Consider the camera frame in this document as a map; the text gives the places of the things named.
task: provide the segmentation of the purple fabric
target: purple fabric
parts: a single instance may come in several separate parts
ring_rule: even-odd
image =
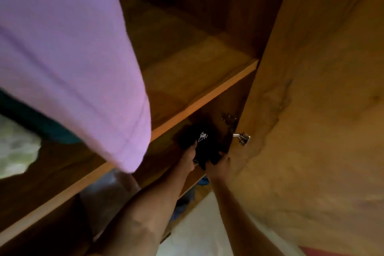
[[[125,172],[151,137],[119,0],[0,0],[0,87]]]

